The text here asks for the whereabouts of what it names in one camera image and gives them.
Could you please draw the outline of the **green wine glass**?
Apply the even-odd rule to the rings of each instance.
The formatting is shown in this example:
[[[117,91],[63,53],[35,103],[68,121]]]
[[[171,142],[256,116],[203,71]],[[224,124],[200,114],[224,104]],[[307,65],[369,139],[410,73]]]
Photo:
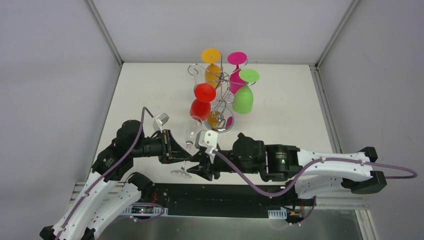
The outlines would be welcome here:
[[[254,102],[254,95],[250,87],[260,79],[260,75],[254,69],[243,68],[240,70],[239,76],[246,84],[234,95],[232,109],[238,114],[248,114],[251,112]]]

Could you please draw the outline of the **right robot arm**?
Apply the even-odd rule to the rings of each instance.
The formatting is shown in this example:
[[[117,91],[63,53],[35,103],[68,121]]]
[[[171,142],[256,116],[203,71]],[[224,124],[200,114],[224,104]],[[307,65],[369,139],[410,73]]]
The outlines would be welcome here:
[[[317,195],[348,189],[352,194],[369,195],[380,192],[387,180],[372,165],[378,156],[375,148],[366,147],[354,153],[325,153],[293,145],[265,144],[262,140],[239,133],[231,150],[212,146],[211,133],[198,134],[193,158],[199,163],[187,170],[208,181],[221,173],[237,173],[248,184],[247,174],[258,174],[264,182],[285,182],[279,192],[260,194],[269,198],[284,196],[290,205]]]

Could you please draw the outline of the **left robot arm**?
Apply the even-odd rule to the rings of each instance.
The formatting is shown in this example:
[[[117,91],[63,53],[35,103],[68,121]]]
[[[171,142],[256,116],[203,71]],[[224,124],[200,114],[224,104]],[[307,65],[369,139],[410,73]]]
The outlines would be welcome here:
[[[153,195],[152,180],[134,172],[117,196],[101,204],[133,167],[134,159],[145,157],[158,157],[162,164],[173,164],[190,160],[192,156],[176,142],[170,130],[157,130],[153,137],[145,137],[140,121],[125,121],[111,144],[98,154],[73,206],[59,222],[44,227],[40,237],[44,240],[96,240],[131,204],[149,201]]]

